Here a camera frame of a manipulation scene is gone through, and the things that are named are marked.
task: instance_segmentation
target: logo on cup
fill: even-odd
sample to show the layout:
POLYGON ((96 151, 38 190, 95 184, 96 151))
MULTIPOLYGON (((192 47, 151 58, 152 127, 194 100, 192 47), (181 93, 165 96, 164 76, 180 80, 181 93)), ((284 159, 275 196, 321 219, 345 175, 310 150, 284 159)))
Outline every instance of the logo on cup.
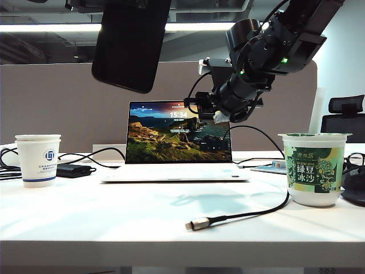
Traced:
POLYGON ((44 157, 48 160, 48 161, 52 161, 53 158, 55 157, 55 151, 54 150, 47 150, 46 154, 44 155, 44 157))

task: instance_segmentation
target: office chair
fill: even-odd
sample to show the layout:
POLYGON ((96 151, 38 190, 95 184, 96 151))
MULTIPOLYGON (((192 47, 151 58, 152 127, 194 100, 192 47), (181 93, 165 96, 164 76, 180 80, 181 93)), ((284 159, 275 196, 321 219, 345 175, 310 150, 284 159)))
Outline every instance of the office chair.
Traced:
POLYGON ((322 118, 321 132, 352 133, 348 143, 365 143, 365 114, 363 100, 365 95, 331 98, 328 110, 334 115, 322 118))

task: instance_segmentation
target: chair headrest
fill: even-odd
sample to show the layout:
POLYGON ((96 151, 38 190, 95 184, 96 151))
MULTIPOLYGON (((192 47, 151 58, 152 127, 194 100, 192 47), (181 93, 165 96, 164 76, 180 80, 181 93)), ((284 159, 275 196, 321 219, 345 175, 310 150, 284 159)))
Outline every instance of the chair headrest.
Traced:
POLYGON ((331 98, 328 104, 330 113, 356 114, 363 111, 365 95, 331 98))

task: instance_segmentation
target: green label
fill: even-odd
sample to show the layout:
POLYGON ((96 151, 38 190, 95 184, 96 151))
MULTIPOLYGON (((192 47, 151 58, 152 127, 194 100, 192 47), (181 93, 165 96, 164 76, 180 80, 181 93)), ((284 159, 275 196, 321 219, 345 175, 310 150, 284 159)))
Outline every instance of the green label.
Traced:
POLYGON ((289 187, 315 193, 340 191, 343 151, 343 147, 285 147, 289 187))

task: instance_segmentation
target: black smartphone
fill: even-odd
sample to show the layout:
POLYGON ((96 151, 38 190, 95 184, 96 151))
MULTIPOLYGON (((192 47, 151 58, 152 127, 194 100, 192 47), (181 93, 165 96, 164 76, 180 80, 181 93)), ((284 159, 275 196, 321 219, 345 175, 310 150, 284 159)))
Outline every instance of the black smartphone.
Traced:
POLYGON ((96 44, 93 76, 105 83, 148 93, 153 87, 171 0, 146 7, 105 6, 96 44))

